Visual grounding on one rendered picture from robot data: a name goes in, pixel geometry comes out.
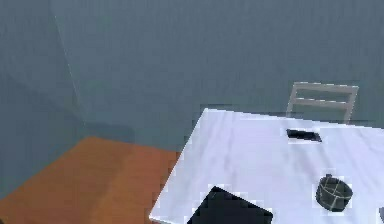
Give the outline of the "white slatted chair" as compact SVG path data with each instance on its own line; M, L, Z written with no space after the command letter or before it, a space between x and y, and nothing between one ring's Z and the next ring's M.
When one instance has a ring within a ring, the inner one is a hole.
M299 90L329 92L329 93L343 93L343 94L348 94L349 99L346 102L344 102L344 101L329 101L329 100L323 100L323 99L300 98L297 96L297 92ZM343 123L348 124L352 117L355 100L358 95L358 90L359 90L358 86L294 82L292 86L292 91L289 97L289 101L287 104L286 116L290 117L292 115L293 107L295 105L340 109L345 111L345 114L343 117Z

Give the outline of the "dark grey round pot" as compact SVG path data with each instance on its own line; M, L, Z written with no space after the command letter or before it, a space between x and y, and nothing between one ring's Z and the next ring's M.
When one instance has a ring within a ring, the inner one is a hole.
M351 187L331 174L326 174L319 180L316 201L328 211L344 211L352 196L353 190Z

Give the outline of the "small black flat slab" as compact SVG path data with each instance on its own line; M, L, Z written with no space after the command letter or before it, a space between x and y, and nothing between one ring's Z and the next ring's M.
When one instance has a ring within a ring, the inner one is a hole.
M287 129L287 137L292 141L311 141L311 142L321 142L321 136L317 132L297 130L297 129Z

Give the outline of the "large black flat slab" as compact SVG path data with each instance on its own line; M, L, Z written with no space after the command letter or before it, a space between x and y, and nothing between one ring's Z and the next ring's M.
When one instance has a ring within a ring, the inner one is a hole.
M271 224L273 214L214 186L187 224Z

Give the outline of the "white table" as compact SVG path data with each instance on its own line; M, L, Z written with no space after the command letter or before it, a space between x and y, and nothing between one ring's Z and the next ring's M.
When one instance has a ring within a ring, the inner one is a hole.
M322 141L292 141L287 129ZM315 200L326 174L353 190L341 213ZM384 129L206 109L149 217L186 224L214 186L271 211L273 224L380 224Z

